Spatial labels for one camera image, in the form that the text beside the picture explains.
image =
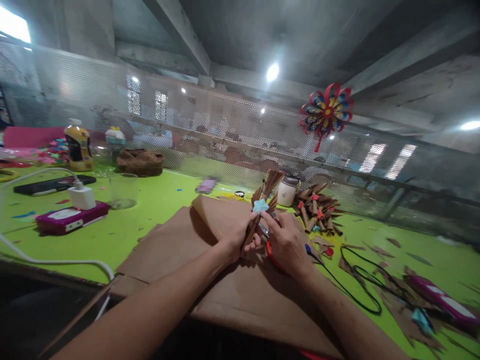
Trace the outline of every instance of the person's left hand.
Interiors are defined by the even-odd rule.
[[[247,227],[250,222],[255,219],[257,212],[251,212],[250,216],[243,219],[242,221],[233,223],[231,225],[230,231],[225,234],[220,242],[218,243],[227,251],[229,262],[231,264],[237,262],[240,258],[240,249],[245,241],[245,236],[247,235]],[[253,241],[244,247],[245,252],[249,252],[261,244],[260,236],[257,232],[253,236]]]

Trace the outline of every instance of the green table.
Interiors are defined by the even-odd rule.
[[[18,171],[27,174],[34,170],[37,169],[19,169]],[[62,176],[65,176],[63,172],[49,171],[49,174],[43,174],[42,178],[32,177],[23,180],[21,184]],[[201,179],[164,170],[161,176],[140,178],[138,181],[137,206],[125,210],[111,210],[106,219],[64,236],[40,237],[38,232],[35,231],[35,220],[33,218],[12,218],[12,216],[27,214],[31,211],[35,211],[36,214],[44,214],[51,210],[68,207],[68,202],[56,204],[69,198],[66,191],[41,197],[29,197],[15,194],[11,188],[8,188],[3,197],[0,230],[7,239],[16,242],[15,246],[30,257],[41,260],[100,260],[115,270],[137,244],[138,238],[146,235],[156,224],[166,222],[180,207],[191,204],[197,196],[195,188]],[[110,200],[107,179],[100,178],[96,183],[89,186],[94,190],[97,200],[104,202]],[[236,190],[250,191],[249,189],[220,184],[212,195],[232,193]],[[472,306],[480,306],[480,295],[459,283],[460,280],[467,284],[480,286],[480,272],[478,270],[480,255],[473,251],[470,246],[448,245],[430,235],[386,225],[356,215],[345,214],[338,222],[343,225],[342,230],[347,237],[348,244],[364,247],[365,243],[370,246],[377,245],[394,255],[395,258],[387,258],[390,264],[387,270],[392,275],[400,277],[403,274],[404,265],[408,265],[419,275],[430,279],[454,299]],[[386,238],[398,240],[402,247],[397,248]],[[337,243],[345,241],[339,237],[334,240]],[[7,255],[4,256],[4,261],[14,259],[14,262],[22,263],[18,258],[10,257],[14,253],[1,243],[0,251]],[[378,263],[382,260],[370,249],[355,251],[373,262]],[[434,265],[426,265],[407,255],[407,253],[428,259]],[[345,253],[345,256],[351,264],[358,264],[368,271],[374,270],[372,265],[348,252]],[[339,259],[340,251],[336,247],[333,260],[326,259],[325,264],[352,294],[363,303],[373,307],[356,280],[338,267]],[[35,267],[93,282],[103,284],[108,282],[107,276],[94,265],[35,265]],[[328,276],[325,269],[321,267],[319,269]],[[369,284],[368,287],[380,301],[372,286]],[[384,306],[382,307],[383,313],[381,316],[369,314],[373,321],[412,358],[435,359],[425,345],[415,342],[415,348],[413,348],[388,310]],[[480,354],[480,344],[454,332],[445,329],[443,331],[471,352]],[[443,334],[439,334],[437,338],[447,349],[444,354],[440,355],[442,359],[475,359],[464,349],[450,343]]]

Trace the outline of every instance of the charging cable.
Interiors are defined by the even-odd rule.
[[[0,200],[3,200],[3,198],[4,198],[3,195],[4,195],[5,188],[7,186],[10,186],[11,184],[16,183],[20,180],[23,180],[23,179],[38,175],[40,173],[47,172],[47,171],[52,171],[52,170],[63,170],[63,171],[66,171],[66,172],[70,173],[75,179],[74,182],[73,182],[74,187],[76,189],[82,189],[83,188],[84,184],[79,180],[78,176],[73,171],[65,169],[65,168],[61,168],[61,167],[50,167],[50,168],[45,168],[45,169],[42,169],[42,170],[39,170],[39,171],[32,172],[31,174],[28,174],[28,175],[18,177],[14,180],[9,181],[5,185],[0,186]],[[34,258],[26,255],[18,247],[16,247],[10,241],[8,241],[7,238],[5,236],[3,236],[3,234],[1,234],[1,233],[0,233],[0,240],[2,242],[4,242],[5,245],[7,245],[10,249],[12,249],[15,253],[17,253],[18,256],[20,256],[23,260],[25,260],[28,263],[32,263],[32,264],[59,264],[59,265],[92,264],[92,265],[96,265],[99,268],[101,268],[108,275],[108,279],[110,281],[112,281],[115,277],[114,272],[112,271],[110,266],[108,266],[103,261],[97,261],[97,260],[38,260],[38,259],[34,259]],[[110,295],[107,295],[107,297],[106,297],[105,301],[103,302],[103,305],[101,306],[100,311],[98,312],[98,315],[96,316],[95,320],[98,320],[103,315],[103,313],[105,312],[105,309],[107,308],[107,305],[108,305],[109,301],[110,301]]]

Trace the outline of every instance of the pink paper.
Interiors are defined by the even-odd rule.
[[[41,148],[52,139],[63,138],[64,127],[8,126],[3,133],[3,146],[14,148]]]

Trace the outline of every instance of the smartphone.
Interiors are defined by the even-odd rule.
[[[97,179],[92,176],[78,175],[84,185],[97,182]],[[30,195],[30,196],[42,196],[51,193],[57,193],[63,190],[67,190],[73,186],[75,178],[73,176],[60,177],[57,179],[33,182],[26,185],[15,186],[13,191],[18,194]]]

